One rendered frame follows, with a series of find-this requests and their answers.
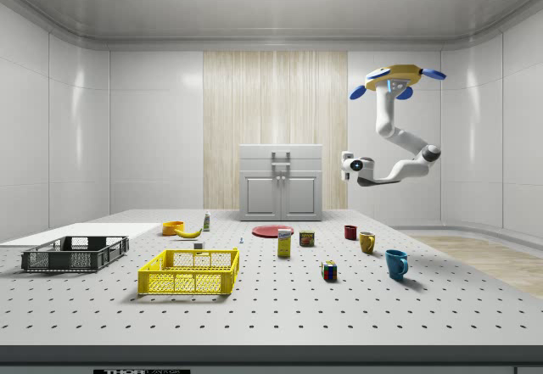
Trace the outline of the blue mug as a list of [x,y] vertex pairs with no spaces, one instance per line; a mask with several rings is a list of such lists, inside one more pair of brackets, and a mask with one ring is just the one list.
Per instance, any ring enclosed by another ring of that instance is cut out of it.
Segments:
[[389,276],[396,281],[402,281],[409,269],[407,253],[397,249],[388,249],[385,253],[385,259]]

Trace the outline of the red plate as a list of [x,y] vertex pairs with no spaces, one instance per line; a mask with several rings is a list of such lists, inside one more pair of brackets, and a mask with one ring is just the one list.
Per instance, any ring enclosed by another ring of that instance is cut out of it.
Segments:
[[252,234],[256,237],[263,238],[278,238],[279,230],[287,230],[290,234],[294,233],[294,229],[291,226],[285,225],[264,225],[256,226],[252,229]]

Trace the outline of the yellow basket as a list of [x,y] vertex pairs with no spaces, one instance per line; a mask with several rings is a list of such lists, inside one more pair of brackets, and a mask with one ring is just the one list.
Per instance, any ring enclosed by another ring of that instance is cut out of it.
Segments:
[[138,270],[140,294],[229,294],[239,270],[237,248],[166,249]]

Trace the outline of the drone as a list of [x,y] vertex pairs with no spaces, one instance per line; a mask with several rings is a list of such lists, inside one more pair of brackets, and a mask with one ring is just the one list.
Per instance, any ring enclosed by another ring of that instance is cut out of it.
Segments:
[[407,81],[407,85],[404,87],[400,87],[402,93],[399,94],[396,98],[399,100],[406,100],[410,98],[413,94],[411,85],[419,82],[422,75],[440,81],[443,81],[446,78],[445,74],[437,70],[421,69],[414,64],[395,64],[388,67],[376,69],[373,72],[367,74],[365,84],[357,87],[350,94],[350,99],[354,100],[361,97],[366,92],[366,90],[375,91],[376,85],[380,81],[387,81],[388,89],[389,91],[391,91],[392,89],[394,89],[391,81],[402,80]]

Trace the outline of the dark grey basket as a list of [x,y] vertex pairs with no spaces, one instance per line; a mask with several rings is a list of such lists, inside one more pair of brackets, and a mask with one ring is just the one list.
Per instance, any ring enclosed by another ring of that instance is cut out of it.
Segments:
[[64,236],[23,251],[21,268],[27,272],[94,272],[128,250],[128,236]]

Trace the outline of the white cabinet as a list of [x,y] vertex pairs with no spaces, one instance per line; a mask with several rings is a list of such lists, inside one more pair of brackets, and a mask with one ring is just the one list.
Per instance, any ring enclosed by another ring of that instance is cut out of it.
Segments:
[[320,220],[321,144],[241,144],[241,220]]

